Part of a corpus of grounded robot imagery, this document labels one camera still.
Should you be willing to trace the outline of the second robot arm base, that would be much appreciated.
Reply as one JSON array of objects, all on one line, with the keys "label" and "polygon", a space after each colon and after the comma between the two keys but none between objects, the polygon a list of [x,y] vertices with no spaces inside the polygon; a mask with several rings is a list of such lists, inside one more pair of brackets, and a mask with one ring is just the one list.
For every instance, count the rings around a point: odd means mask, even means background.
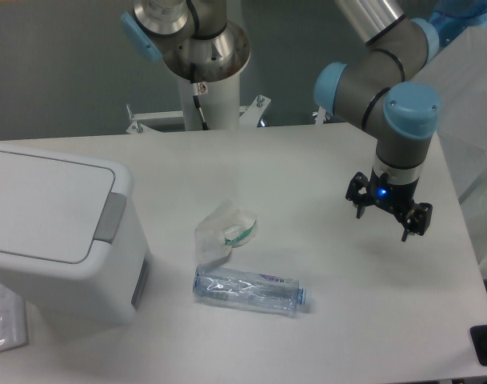
[{"label": "second robot arm base", "polygon": [[142,57],[192,83],[226,80],[250,59],[249,38],[228,19],[226,1],[134,1],[121,27]]}]

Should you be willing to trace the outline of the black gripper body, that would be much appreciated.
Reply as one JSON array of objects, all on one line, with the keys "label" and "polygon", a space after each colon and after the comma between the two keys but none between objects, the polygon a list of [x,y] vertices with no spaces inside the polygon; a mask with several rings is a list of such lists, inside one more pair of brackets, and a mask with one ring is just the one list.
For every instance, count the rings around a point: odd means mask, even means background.
[{"label": "black gripper body", "polygon": [[389,173],[372,169],[366,187],[366,206],[376,206],[391,214],[406,214],[417,208],[414,194],[419,178],[408,182],[391,182]]}]

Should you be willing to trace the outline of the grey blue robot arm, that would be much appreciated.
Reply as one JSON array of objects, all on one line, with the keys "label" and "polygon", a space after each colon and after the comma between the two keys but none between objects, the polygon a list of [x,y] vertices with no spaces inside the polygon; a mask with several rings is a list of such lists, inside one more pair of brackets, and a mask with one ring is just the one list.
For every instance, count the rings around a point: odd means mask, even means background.
[{"label": "grey blue robot arm", "polygon": [[401,224],[403,238],[422,236],[433,207],[415,202],[414,194],[438,128],[441,98],[412,79],[438,52],[438,33],[429,22],[408,18],[396,1],[339,1],[337,6],[368,54],[357,64],[329,64],[313,97],[330,116],[377,141],[370,175],[356,173],[345,198],[358,217],[376,206]]}]

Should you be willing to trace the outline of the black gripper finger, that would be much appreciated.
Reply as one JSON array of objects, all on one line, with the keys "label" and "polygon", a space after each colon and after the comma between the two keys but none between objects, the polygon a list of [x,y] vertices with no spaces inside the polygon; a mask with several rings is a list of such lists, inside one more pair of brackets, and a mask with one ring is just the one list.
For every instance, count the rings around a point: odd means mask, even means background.
[{"label": "black gripper finger", "polygon": [[349,182],[345,199],[356,208],[356,218],[361,218],[369,205],[368,185],[369,179],[362,172],[357,172]]},{"label": "black gripper finger", "polygon": [[409,236],[423,236],[428,230],[433,213],[433,206],[427,202],[413,203],[405,212],[398,216],[398,222],[403,226],[401,240],[405,242]]}]

